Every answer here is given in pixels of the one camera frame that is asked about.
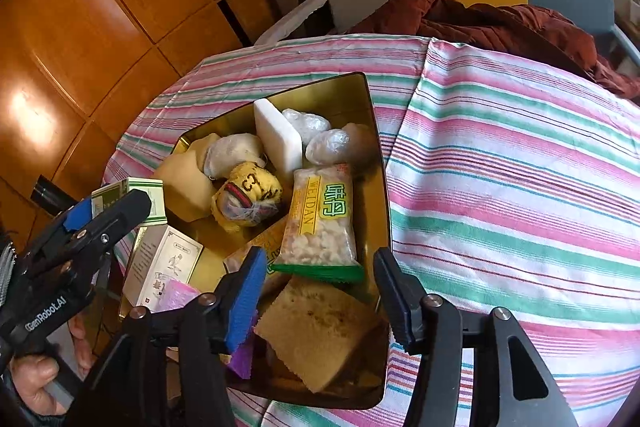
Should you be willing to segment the person's left hand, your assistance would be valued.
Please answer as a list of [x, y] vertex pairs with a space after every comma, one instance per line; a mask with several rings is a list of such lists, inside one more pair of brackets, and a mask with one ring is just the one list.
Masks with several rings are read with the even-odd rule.
[[[73, 338], [80, 375], [86, 377], [93, 366], [94, 356], [87, 339], [84, 314], [79, 313], [67, 323]], [[14, 359], [10, 373], [17, 395], [26, 407], [39, 416], [62, 416], [66, 407], [53, 398], [46, 386], [58, 376], [58, 363], [45, 355], [27, 355]]]

